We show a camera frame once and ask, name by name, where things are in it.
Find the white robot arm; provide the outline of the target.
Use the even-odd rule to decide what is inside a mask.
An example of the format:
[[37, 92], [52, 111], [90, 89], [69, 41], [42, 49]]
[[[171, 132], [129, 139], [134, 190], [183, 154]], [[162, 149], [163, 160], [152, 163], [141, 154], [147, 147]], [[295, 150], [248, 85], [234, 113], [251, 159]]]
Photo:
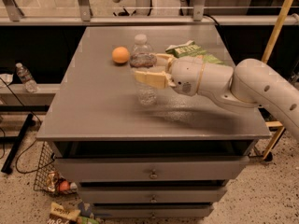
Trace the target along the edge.
[[156, 89], [170, 87], [182, 95], [202, 95], [228, 110], [260, 105], [299, 139], [299, 90], [266, 63], [246, 59], [231, 67], [201, 57], [161, 54], [158, 64], [160, 72], [136, 69], [135, 80]]

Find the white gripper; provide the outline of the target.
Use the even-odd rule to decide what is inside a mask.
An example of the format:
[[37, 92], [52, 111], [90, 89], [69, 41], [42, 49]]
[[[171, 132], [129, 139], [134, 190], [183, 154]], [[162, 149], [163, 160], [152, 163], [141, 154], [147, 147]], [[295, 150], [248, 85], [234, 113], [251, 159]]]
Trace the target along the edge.
[[156, 89], [170, 87], [173, 81], [175, 84], [173, 90], [178, 94], [194, 96], [197, 93], [199, 77], [204, 64], [201, 58], [185, 56], [176, 59], [172, 54], [165, 53], [156, 53], [155, 56], [157, 69], [165, 72], [135, 71], [136, 81]]

